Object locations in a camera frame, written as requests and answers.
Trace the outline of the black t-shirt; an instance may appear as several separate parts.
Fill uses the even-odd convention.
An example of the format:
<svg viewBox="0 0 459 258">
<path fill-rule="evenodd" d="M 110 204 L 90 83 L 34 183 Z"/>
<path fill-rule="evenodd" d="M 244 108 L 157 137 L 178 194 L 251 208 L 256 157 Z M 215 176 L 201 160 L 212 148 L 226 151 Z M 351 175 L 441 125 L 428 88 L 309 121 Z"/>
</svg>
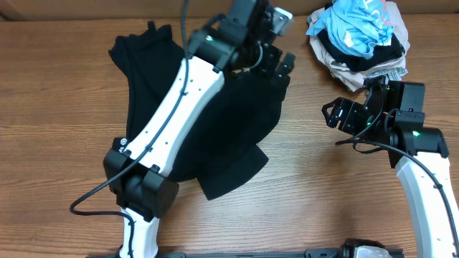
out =
<svg viewBox="0 0 459 258">
<path fill-rule="evenodd" d="M 150 21 L 140 35 L 116 37 L 108 54 L 128 80 L 126 139 L 131 141 L 169 91 L 184 50 L 173 41 L 170 25 L 156 28 Z M 268 162 L 258 143 L 278 124 L 289 84 L 287 75 L 227 77 L 182 143 L 169 178 L 198 180 L 208 200 L 247 183 Z"/>
</svg>

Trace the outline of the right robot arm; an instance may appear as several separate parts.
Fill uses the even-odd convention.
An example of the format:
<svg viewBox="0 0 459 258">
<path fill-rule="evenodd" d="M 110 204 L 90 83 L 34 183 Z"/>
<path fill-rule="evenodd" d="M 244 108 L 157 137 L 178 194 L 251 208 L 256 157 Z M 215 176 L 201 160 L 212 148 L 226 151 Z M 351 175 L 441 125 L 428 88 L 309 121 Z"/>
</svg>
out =
<svg viewBox="0 0 459 258">
<path fill-rule="evenodd" d="M 419 257 L 458 256 L 458 205 L 450 181 L 449 150 L 442 131 L 424 125 L 425 85 L 366 80 L 363 104 L 343 97 L 321 112 L 330 128 L 350 137 L 339 145 L 386 151 L 404 189 Z"/>
</svg>

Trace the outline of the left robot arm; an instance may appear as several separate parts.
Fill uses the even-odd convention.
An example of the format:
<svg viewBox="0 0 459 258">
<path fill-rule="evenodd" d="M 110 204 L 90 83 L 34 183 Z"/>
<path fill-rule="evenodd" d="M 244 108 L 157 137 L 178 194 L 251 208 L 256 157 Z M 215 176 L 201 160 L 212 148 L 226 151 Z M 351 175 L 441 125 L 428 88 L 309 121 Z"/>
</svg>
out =
<svg viewBox="0 0 459 258">
<path fill-rule="evenodd" d="M 234 1 L 230 11 L 191 34 L 183 34 L 184 58 L 169 91 L 140 133 L 110 150 L 103 167 L 124 220 L 118 257 L 155 257 L 160 220 L 179 191 L 169 176 L 189 131 L 227 73 L 259 72 L 282 79 L 294 56 L 273 42 L 293 23 L 293 15 L 268 1 Z"/>
</svg>

